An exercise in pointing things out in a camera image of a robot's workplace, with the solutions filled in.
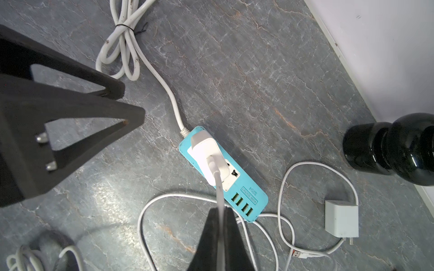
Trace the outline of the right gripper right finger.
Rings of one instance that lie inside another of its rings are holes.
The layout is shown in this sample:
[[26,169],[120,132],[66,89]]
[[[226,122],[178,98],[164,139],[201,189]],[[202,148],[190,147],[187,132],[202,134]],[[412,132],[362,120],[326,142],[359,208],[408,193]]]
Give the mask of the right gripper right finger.
[[209,211],[189,271],[253,271],[231,208],[219,222],[217,208]]

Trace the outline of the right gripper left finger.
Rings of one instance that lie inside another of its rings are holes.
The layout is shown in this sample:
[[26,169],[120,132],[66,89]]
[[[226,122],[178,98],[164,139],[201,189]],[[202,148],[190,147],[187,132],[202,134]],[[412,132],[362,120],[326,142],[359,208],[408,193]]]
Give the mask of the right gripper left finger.
[[[102,86],[79,93],[36,82],[38,64]],[[113,142],[142,126],[145,110],[122,103],[125,86],[8,27],[1,27],[1,206],[49,192]],[[62,150],[45,128],[59,119],[110,118],[119,123]]]

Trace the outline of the teal power strip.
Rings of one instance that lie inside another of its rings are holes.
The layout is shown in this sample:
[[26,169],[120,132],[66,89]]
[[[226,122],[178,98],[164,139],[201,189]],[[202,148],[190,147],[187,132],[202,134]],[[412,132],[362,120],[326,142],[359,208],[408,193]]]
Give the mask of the teal power strip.
[[267,194],[244,171],[237,161],[219,146],[229,168],[222,180],[225,200],[248,222],[254,222],[269,202]]

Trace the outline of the small white phone charger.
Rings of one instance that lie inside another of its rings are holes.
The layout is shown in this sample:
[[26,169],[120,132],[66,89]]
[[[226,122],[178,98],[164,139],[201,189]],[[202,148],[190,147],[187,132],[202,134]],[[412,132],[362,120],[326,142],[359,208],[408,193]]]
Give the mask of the small white phone charger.
[[207,131],[192,136],[188,154],[211,186],[223,187],[223,180],[230,174],[229,166],[217,141]]

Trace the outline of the white square laptop charger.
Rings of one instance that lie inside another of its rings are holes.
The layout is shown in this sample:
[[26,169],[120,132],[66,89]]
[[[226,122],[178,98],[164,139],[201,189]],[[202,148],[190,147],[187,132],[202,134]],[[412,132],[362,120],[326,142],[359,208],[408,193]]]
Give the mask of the white square laptop charger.
[[325,200],[325,230],[338,238],[348,238],[350,245],[359,237],[359,200],[354,203]]

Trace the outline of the green plant black vase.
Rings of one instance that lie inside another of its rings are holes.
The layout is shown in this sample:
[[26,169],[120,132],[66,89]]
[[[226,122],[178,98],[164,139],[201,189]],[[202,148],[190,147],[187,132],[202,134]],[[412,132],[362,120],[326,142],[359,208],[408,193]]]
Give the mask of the green plant black vase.
[[419,186],[434,184],[434,116],[414,113],[393,123],[355,125],[342,141],[347,162],[356,170],[396,174]]

